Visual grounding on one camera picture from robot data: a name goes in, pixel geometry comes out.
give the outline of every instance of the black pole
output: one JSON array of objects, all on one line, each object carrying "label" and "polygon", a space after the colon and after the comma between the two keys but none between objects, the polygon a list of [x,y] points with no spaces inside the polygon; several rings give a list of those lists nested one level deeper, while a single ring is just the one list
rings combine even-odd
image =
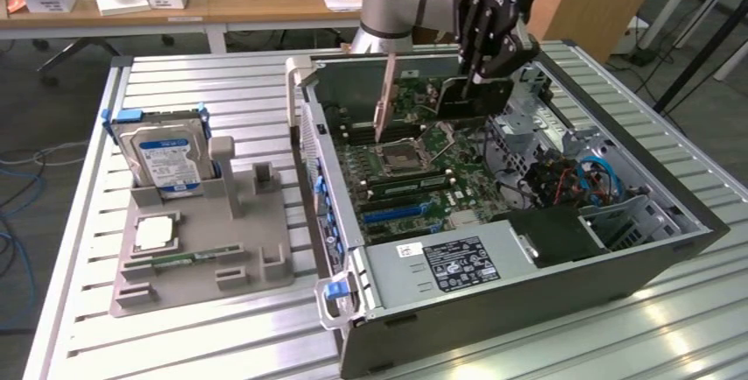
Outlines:
[{"label": "black pole", "polygon": [[724,22],[720,29],[716,31],[715,36],[712,36],[712,38],[707,42],[704,48],[701,49],[701,52],[699,52],[699,54],[693,58],[693,61],[688,64],[676,81],[669,86],[668,91],[665,91],[665,94],[660,97],[657,103],[655,104],[655,107],[652,107],[655,111],[660,113],[665,109],[665,107],[668,107],[669,102],[673,101],[676,95],[679,95],[680,90],[687,85],[688,81],[691,80],[701,66],[704,66],[704,63],[712,56],[712,53],[715,53],[715,50],[723,44],[731,32],[734,32],[735,27],[742,23],[746,14],[748,14],[748,0],[743,0],[740,2],[738,9]]}]

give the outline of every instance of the hard drive label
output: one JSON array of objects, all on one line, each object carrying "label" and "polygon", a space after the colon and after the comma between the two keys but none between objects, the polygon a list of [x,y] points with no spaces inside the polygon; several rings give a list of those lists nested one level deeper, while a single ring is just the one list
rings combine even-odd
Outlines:
[{"label": "hard drive label", "polygon": [[187,139],[167,139],[140,143],[145,163],[154,184],[169,192],[193,190],[201,184],[194,161],[187,158],[191,145]]},{"label": "hard drive label", "polygon": [[444,292],[501,278],[478,237],[424,247],[424,253]]}]

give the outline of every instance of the blue cable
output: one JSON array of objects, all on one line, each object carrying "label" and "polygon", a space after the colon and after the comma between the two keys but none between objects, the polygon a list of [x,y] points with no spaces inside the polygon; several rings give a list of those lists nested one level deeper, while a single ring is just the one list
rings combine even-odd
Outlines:
[{"label": "blue cable", "polygon": [[8,212],[4,212],[4,213],[0,214],[4,218],[8,218],[8,217],[14,216],[15,214],[18,214],[19,212],[22,212],[24,209],[27,209],[30,207],[30,205],[36,202],[36,200],[39,199],[39,197],[43,194],[44,179],[42,177],[39,177],[36,174],[30,174],[28,172],[11,172],[11,171],[4,170],[2,168],[0,168],[0,174],[4,174],[6,176],[24,177],[27,179],[36,180],[36,191],[34,192],[34,195],[30,198],[30,200],[23,205],[20,205],[16,209],[14,209],[12,211],[8,211]]},{"label": "blue cable", "polygon": [[585,169],[583,168],[583,164],[584,163],[595,163],[599,166],[601,166],[604,168],[604,170],[608,172],[608,175],[611,176],[611,182],[616,183],[616,195],[619,198],[621,198],[623,196],[623,183],[621,183],[621,179],[619,179],[619,177],[616,176],[616,171],[613,170],[613,168],[611,167],[611,164],[608,164],[608,161],[605,161],[603,158],[596,157],[596,156],[589,156],[589,157],[584,157],[583,159],[580,159],[580,164],[576,168],[576,173],[580,176],[580,185],[583,186],[584,189],[589,189],[589,183],[587,183],[585,180]]},{"label": "blue cable", "polygon": [[31,296],[28,298],[28,303],[26,304],[26,308],[23,309],[23,311],[11,319],[6,320],[3,324],[0,324],[0,330],[7,330],[8,328],[14,327],[14,324],[19,321],[19,319],[22,319],[34,309],[34,303],[36,302],[36,280],[34,279],[32,264],[28,258],[28,254],[26,253],[24,245],[8,233],[0,233],[0,236],[14,244],[14,247],[19,249],[31,290]]}]

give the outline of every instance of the floor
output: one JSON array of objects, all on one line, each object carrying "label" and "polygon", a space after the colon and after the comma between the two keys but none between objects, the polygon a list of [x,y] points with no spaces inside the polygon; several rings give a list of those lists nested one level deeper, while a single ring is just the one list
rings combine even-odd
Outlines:
[{"label": "floor", "polygon": [[[651,21],[668,0],[647,0],[641,8],[641,16]],[[697,1],[687,0],[677,9],[669,26],[679,22],[680,17],[697,6]],[[677,77],[699,47],[710,39],[716,27],[726,20],[726,16],[714,12],[706,24],[696,32],[688,46],[672,52],[673,63],[663,64],[659,72],[649,81],[649,90],[660,96],[668,89],[669,83]],[[153,56],[167,54],[206,53],[209,44],[202,35],[175,35],[175,46],[163,46],[157,36],[111,39],[112,45],[127,55]],[[748,26],[742,25],[732,37],[724,42],[719,52],[707,62],[703,71],[696,75],[692,84],[711,73],[731,52],[748,38]],[[230,48],[234,50],[267,50],[274,48],[279,39],[279,32],[238,33],[231,38]],[[665,37],[663,46],[669,47],[672,37]],[[18,148],[38,150],[40,148],[86,140],[92,125],[96,123],[100,94],[104,87],[110,57],[96,47],[87,48],[63,67],[55,71],[60,79],[60,86],[46,88],[38,83],[34,69],[62,49],[68,40],[51,40],[51,50],[38,52],[28,40],[16,41],[14,49],[0,53],[0,87],[4,88],[0,99],[0,151]],[[293,31],[285,40],[285,48],[313,48],[333,45],[333,36],[322,31]],[[7,49],[10,42],[0,42],[0,51]],[[613,58],[617,67],[627,67],[628,63]],[[643,77],[651,73],[655,64],[633,71],[615,72],[621,81],[636,89]],[[648,101],[651,96],[640,93]],[[726,83],[708,80],[672,116],[683,127],[693,142],[706,150],[714,160],[720,163],[732,175],[742,181],[748,181],[748,144],[740,139],[748,137],[748,67],[743,64]],[[55,152],[50,161],[75,159],[84,153],[83,148],[72,148]],[[0,159],[23,159],[27,153],[0,154]],[[18,172],[36,172],[38,166],[2,166]],[[60,245],[67,214],[72,202],[72,195],[80,175],[80,164],[60,167],[47,167],[43,177],[47,181],[40,199],[18,215],[10,218],[14,232],[22,240],[32,262],[40,297],[28,306],[30,288],[23,263],[18,260],[7,275],[0,278],[0,330],[8,328],[6,321],[19,312],[23,317],[15,321],[12,327],[34,328],[43,306],[43,297],[50,282],[55,264],[56,252]],[[23,185],[26,179],[0,174],[0,199],[6,199]],[[0,269],[6,265],[7,256],[0,257]],[[24,371],[26,358],[34,337],[30,334],[0,334],[0,378],[14,380],[20,378]]]}]

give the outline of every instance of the aluminum table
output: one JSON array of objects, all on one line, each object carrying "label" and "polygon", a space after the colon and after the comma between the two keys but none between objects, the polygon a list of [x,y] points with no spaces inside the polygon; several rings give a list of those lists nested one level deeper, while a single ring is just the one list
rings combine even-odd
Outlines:
[{"label": "aluminum table", "polygon": [[[547,43],[544,50],[732,231],[629,298],[373,378],[746,378],[748,191],[581,50],[561,43]],[[237,139],[235,170],[273,161],[283,181],[295,283],[122,319],[108,316],[131,173],[98,125],[26,379],[337,378],[336,342],[314,306],[314,257],[286,127],[285,61],[303,53],[338,51],[115,62],[102,100],[102,109],[146,110],[205,102],[214,133]],[[555,102],[573,123],[585,124],[559,88]]]}]

